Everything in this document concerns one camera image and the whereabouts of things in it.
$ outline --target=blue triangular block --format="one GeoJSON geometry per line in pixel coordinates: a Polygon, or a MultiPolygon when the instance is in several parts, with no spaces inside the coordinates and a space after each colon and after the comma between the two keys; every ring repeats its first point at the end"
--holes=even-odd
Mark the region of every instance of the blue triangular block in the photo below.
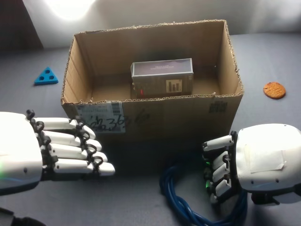
{"type": "Polygon", "coordinates": [[[52,70],[47,67],[40,76],[34,81],[34,85],[48,85],[48,84],[56,84],[58,83],[58,79],[52,70]]]}

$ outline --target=cardboard box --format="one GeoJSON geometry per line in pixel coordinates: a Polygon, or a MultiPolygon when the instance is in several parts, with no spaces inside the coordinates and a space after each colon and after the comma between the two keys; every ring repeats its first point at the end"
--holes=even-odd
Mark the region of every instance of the cardboard box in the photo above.
{"type": "Polygon", "coordinates": [[[229,133],[244,89],[224,20],[158,24],[74,35],[62,106],[102,142],[229,133]],[[136,99],[133,62],[192,58],[189,96],[136,99]]]}
{"type": "Polygon", "coordinates": [[[138,98],[190,95],[192,59],[135,62],[132,79],[138,98]]]}

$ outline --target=round cookie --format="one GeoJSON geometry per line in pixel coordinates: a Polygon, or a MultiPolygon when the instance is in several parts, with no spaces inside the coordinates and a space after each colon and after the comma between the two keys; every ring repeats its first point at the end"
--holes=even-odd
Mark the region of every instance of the round cookie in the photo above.
{"type": "Polygon", "coordinates": [[[272,99],[281,99],[285,96],[285,88],[278,82],[269,82],[263,87],[263,92],[272,99]]]}

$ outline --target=table surface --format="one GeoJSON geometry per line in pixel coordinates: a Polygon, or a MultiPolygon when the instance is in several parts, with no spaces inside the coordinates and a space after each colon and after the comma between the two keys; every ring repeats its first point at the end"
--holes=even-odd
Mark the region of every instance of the table surface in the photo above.
{"type": "MultiPolygon", "coordinates": [[[[301,34],[234,35],[231,39],[245,87],[232,130],[262,123],[301,129],[301,34]],[[285,86],[283,99],[264,95],[262,88],[270,81],[285,86]]],[[[65,117],[60,96],[67,57],[67,48],[0,55],[0,110],[24,113],[34,109],[38,117],[65,117]],[[60,82],[34,87],[33,81],[48,66],[60,82]]],[[[194,148],[194,143],[177,142],[174,151],[194,148]]],[[[166,157],[162,150],[169,150],[171,143],[175,141],[105,147],[119,175],[105,181],[42,182],[33,190],[0,197],[0,206],[47,226],[180,225],[159,192],[154,164],[143,163],[166,157]]],[[[196,212],[212,220],[219,218],[210,206],[201,173],[190,173],[178,183],[176,192],[196,212]]],[[[255,206],[249,197],[245,225],[300,225],[300,208],[301,203],[255,206]]]]}

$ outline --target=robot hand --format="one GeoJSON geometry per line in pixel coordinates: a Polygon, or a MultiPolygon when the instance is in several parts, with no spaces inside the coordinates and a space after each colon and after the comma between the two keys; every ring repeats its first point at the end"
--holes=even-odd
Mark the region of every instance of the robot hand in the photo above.
{"type": "Polygon", "coordinates": [[[301,131],[263,124],[203,143],[204,177],[212,203],[241,190],[255,204],[301,201],[301,131]]]}
{"type": "Polygon", "coordinates": [[[43,180],[110,176],[112,164],[80,118],[34,118],[0,112],[0,195],[33,189],[43,180]]]}

